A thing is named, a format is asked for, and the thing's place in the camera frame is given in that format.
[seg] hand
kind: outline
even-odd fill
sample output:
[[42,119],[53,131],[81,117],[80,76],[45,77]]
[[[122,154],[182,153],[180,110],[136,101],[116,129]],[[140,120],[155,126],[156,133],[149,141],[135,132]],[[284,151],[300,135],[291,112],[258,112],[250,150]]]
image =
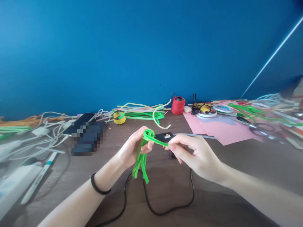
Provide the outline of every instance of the hand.
[[[135,164],[138,150],[143,140],[143,132],[146,129],[148,129],[146,126],[142,126],[138,131],[134,132],[116,154],[118,160],[122,162],[122,165],[125,167],[125,169]],[[140,153],[149,153],[152,150],[153,145],[154,142],[148,141],[147,144],[141,147]]]
[[[193,154],[179,146],[179,143],[194,150]],[[200,177],[216,183],[222,183],[226,179],[226,166],[218,159],[203,137],[179,134],[172,138],[168,144],[166,149],[175,154],[179,163],[185,162]]]

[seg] black hair tie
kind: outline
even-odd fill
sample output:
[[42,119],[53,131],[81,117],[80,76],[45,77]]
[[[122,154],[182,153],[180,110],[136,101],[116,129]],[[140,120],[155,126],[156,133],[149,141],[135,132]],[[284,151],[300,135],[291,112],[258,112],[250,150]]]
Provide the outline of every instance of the black hair tie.
[[95,189],[95,191],[97,193],[100,193],[101,195],[107,195],[108,193],[110,193],[111,189],[106,191],[106,192],[102,192],[99,190],[99,188],[97,188],[96,184],[95,184],[95,180],[94,180],[94,176],[95,176],[96,173],[94,173],[92,176],[91,176],[91,182],[92,182],[92,186],[93,188]]

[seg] blue wall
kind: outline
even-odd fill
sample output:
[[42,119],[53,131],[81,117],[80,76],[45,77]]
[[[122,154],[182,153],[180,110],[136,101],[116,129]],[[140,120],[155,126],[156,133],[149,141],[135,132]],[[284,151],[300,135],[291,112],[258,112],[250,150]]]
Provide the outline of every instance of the blue wall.
[[238,98],[301,15],[295,0],[0,1],[0,116]]
[[297,27],[243,98],[281,92],[303,76],[303,22]]

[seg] black power cord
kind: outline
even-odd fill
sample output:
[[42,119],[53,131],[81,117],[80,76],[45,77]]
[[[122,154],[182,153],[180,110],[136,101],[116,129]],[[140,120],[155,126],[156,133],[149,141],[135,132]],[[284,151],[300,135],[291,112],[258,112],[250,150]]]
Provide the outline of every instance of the black power cord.
[[193,107],[192,107],[192,110],[193,110],[192,115],[195,115],[197,112],[201,113],[202,111],[201,111],[200,108],[202,106],[207,106],[209,108],[209,111],[205,112],[206,114],[208,114],[211,111],[211,105],[207,105],[206,102],[198,102],[197,103],[196,98],[197,98],[196,93],[193,93],[193,101],[195,102],[196,106],[193,105]]
[[[124,189],[123,189],[123,190],[124,190],[124,206],[123,206],[123,209],[122,209],[122,211],[120,212],[120,214],[118,214],[118,215],[117,215],[116,217],[114,217],[113,219],[110,219],[110,220],[108,220],[108,221],[106,221],[106,222],[103,222],[103,223],[101,223],[101,224],[96,225],[95,227],[102,227],[102,226],[108,225],[108,224],[114,222],[115,220],[117,220],[119,217],[122,216],[122,214],[123,214],[124,211],[125,211],[125,208],[126,208],[126,201],[127,201],[127,200],[126,200],[126,185],[127,185],[128,179],[129,179],[129,177],[130,177],[131,175],[132,175],[132,173],[129,174],[129,176],[128,176],[127,179],[126,179],[125,185],[124,185]],[[155,214],[156,216],[163,216],[163,215],[166,215],[166,214],[168,214],[168,213],[170,213],[170,212],[172,212],[172,211],[174,211],[174,210],[182,209],[182,208],[186,208],[186,207],[190,206],[190,205],[193,203],[193,200],[194,200],[194,198],[195,198],[195,188],[194,188],[194,186],[193,186],[192,169],[190,169],[190,181],[191,181],[191,183],[192,183],[192,188],[193,188],[193,197],[192,197],[191,201],[190,201],[188,204],[185,204],[185,205],[182,205],[182,206],[173,207],[173,208],[169,209],[168,211],[165,211],[165,212],[163,212],[163,213],[158,213],[158,212],[154,211],[154,209],[152,208],[152,206],[151,206],[150,203],[149,203],[149,199],[148,199],[148,196],[147,196],[147,190],[146,190],[146,183],[144,182],[144,179],[142,178],[142,182],[143,182],[143,186],[144,186],[144,193],[145,193],[145,200],[146,200],[147,205],[148,205],[149,209],[151,210],[151,212],[152,212],[153,214]]]

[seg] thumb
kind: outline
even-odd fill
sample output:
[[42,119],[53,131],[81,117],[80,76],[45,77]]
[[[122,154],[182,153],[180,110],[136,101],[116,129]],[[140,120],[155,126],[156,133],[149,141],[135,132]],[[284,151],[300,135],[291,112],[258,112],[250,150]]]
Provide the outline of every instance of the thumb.
[[177,158],[183,160],[189,167],[192,168],[192,165],[195,161],[195,156],[193,156],[187,150],[177,144],[169,144],[168,147]]

